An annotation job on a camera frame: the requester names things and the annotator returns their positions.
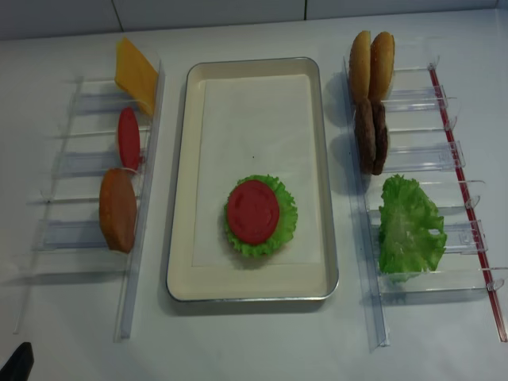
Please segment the brown meat patty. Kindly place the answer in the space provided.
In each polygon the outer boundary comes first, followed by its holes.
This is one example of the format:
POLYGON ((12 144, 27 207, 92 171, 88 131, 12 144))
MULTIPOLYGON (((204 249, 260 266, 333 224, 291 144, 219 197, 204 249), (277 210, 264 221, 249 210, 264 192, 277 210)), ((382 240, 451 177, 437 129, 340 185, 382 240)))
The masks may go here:
POLYGON ((375 160, 373 163, 373 175, 380 175, 387 159, 388 131, 386 125, 385 107, 381 102, 371 104, 373 125, 375 128, 375 160))
POLYGON ((360 155, 360 170, 364 174, 371 174, 376 146, 371 103, 367 98, 362 98, 356 104, 355 135, 360 155))

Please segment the red tomato slice on tray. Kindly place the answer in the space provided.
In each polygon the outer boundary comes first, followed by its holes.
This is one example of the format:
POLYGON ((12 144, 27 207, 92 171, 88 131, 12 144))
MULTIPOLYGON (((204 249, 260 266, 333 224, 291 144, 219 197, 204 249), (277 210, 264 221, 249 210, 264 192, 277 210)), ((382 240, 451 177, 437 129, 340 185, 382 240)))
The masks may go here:
POLYGON ((280 216, 275 192, 266 184, 250 179, 237 185, 229 195, 226 219, 242 242, 262 244, 274 233, 280 216))

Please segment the green lettuce leaf on tray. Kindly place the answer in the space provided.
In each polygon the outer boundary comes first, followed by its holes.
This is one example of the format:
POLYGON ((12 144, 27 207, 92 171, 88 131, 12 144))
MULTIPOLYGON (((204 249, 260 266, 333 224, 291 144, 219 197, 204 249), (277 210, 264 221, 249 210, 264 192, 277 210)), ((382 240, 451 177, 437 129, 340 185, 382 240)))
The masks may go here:
POLYGON ((259 258, 262 256, 270 256, 293 239, 298 222, 298 208, 293 195, 286 189, 285 184, 279 178, 271 175, 250 175, 238 180, 237 185, 250 179, 256 179, 266 183, 275 192, 280 209, 278 225, 273 235, 262 244, 252 245, 242 242, 233 234, 227 223, 226 206, 229 198, 228 195, 223 208, 225 237, 230 245, 244 257, 259 258))

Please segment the red tomato slice in rack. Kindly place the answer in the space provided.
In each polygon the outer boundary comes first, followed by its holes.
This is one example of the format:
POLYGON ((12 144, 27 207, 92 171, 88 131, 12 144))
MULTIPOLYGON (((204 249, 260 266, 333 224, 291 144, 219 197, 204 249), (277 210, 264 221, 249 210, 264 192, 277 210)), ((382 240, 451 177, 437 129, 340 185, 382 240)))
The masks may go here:
POLYGON ((125 107, 117 125, 117 151, 124 167, 136 171, 140 164, 140 131, 132 107, 125 107))

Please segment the green lettuce leaf in rack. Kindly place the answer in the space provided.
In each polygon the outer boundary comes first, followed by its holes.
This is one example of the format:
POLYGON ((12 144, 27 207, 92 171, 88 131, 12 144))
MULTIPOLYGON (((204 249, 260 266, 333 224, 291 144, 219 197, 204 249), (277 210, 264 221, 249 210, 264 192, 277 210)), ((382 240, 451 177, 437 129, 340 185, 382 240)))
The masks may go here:
POLYGON ((415 179, 393 175, 379 207, 379 269, 385 274, 436 271, 448 236, 444 217, 415 179))

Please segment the orange cheese slice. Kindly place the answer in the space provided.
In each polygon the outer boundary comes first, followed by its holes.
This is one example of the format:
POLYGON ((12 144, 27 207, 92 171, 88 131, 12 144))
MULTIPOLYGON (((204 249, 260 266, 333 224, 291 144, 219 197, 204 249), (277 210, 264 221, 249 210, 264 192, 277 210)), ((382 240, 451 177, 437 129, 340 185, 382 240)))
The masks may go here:
POLYGON ((114 81, 118 87, 137 101, 144 114, 153 116, 158 72, 126 37, 123 37, 116 46, 114 81))

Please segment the white paper tray liner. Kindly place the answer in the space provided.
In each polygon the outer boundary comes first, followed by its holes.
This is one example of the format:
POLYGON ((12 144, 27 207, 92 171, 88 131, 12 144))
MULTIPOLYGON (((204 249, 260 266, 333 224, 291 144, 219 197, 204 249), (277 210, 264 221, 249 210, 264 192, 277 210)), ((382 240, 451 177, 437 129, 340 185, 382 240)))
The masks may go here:
POLYGON ((206 82, 194 265, 238 264, 240 254, 225 238, 223 207, 237 181, 250 175, 279 178, 298 208, 294 237, 272 263, 317 263, 323 244, 307 76, 206 82))

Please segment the cream rectangular metal tray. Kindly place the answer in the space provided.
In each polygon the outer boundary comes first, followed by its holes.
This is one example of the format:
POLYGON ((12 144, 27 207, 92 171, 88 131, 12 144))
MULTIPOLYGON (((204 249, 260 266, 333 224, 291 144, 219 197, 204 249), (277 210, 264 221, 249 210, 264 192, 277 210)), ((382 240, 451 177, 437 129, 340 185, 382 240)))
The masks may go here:
POLYGON ((187 75, 167 290, 180 302, 323 300, 339 281, 318 65, 310 58, 199 63, 187 75), (226 199, 278 178, 298 209, 270 256, 228 242, 226 199))

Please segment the brown bun half left rack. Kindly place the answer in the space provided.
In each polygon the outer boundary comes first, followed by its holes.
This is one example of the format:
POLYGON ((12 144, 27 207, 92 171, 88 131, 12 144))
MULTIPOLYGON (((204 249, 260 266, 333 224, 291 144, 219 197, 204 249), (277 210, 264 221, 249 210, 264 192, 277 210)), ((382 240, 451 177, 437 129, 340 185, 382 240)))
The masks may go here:
POLYGON ((129 253, 135 241, 137 201, 130 175, 120 168, 109 169, 99 194, 99 224, 108 248, 129 253))

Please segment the tan bun half left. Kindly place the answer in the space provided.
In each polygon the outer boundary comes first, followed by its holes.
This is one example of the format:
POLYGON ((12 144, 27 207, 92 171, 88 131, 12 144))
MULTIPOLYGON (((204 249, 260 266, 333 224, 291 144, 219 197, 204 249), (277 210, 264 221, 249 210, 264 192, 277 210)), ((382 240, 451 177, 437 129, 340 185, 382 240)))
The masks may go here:
POLYGON ((352 43, 349 57, 349 83, 354 103, 368 96, 371 78, 371 33, 360 32, 352 43))

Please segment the golden bun half right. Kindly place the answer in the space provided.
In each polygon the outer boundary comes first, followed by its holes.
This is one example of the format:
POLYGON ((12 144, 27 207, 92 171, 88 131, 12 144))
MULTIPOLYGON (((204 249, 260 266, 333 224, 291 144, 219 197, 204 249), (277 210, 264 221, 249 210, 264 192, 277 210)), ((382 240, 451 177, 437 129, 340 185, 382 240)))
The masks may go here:
POLYGON ((371 43, 371 74, 368 98, 371 102, 385 99, 394 72, 394 37, 379 33, 371 43))

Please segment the clear acrylic left rack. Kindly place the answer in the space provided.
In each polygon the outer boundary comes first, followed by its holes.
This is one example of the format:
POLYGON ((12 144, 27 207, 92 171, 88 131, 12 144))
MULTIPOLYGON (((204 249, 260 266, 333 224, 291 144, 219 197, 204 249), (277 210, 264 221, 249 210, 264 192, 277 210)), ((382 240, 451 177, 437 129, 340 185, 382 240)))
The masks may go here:
POLYGON ((131 335, 140 263, 166 74, 158 66, 156 106, 152 116, 141 113, 136 100, 114 81, 77 78, 66 110, 65 123, 51 139, 56 149, 44 181, 29 200, 40 211, 29 250, 14 261, 13 280, 21 286, 20 306, 13 331, 22 330, 31 291, 37 283, 64 284, 97 279, 121 279, 114 336, 131 335), (121 112, 130 108, 136 116, 140 137, 138 165, 126 167, 115 146, 121 112), (99 190, 110 169, 128 173, 137 201, 133 249, 121 253, 109 249, 99 226, 99 190))

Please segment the black object at corner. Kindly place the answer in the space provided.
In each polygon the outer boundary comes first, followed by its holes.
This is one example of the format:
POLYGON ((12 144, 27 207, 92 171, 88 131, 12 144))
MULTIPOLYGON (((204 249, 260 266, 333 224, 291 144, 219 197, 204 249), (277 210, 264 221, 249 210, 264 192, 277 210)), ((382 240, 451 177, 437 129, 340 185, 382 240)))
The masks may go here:
POLYGON ((0 380, 27 381, 33 365, 33 346, 30 342, 23 342, 1 368, 0 380))

